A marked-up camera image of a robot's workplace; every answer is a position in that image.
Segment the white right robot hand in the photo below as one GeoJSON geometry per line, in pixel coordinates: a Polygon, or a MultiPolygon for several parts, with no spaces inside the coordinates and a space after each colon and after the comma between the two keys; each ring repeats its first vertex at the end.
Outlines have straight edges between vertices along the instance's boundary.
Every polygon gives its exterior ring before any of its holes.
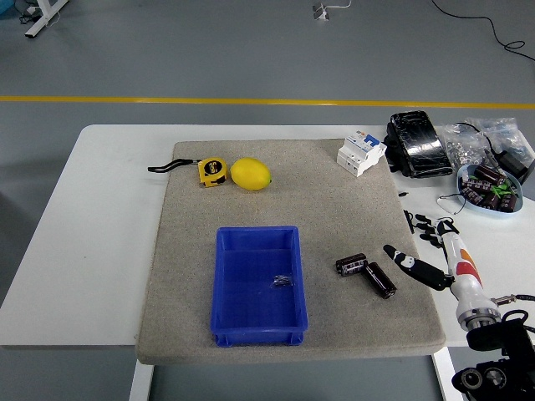
{"type": "Polygon", "coordinates": [[[427,262],[408,256],[391,245],[383,246],[389,258],[409,277],[437,291],[450,289],[457,300],[456,318],[462,329],[492,325],[501,321],[497,304],[483,291],[476,264],[449,217],[432,221],[418,215],[417,227],[424,231],[422,238],[443,248],[448,271],[444,272],[427,262]]]}

